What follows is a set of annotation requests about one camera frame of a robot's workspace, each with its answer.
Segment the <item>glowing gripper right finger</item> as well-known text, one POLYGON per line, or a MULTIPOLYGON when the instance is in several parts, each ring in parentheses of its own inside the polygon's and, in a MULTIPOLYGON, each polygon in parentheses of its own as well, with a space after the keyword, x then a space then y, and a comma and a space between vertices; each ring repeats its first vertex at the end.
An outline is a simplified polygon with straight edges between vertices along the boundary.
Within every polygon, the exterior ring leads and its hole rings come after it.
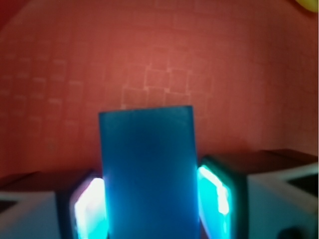
POLYGON ((316 239, 318 157, 291 150, 206 155, 197 170, 209 239, 316 239))

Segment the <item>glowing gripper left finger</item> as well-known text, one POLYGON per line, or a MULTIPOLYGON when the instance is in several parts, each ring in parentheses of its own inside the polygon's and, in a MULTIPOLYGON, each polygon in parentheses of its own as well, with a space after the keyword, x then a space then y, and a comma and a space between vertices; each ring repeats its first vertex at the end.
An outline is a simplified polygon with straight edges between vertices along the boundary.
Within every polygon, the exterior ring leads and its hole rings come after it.
POLYGON ((92 170, 0 179, 2 239, 107 239, 104 180, 92 170))

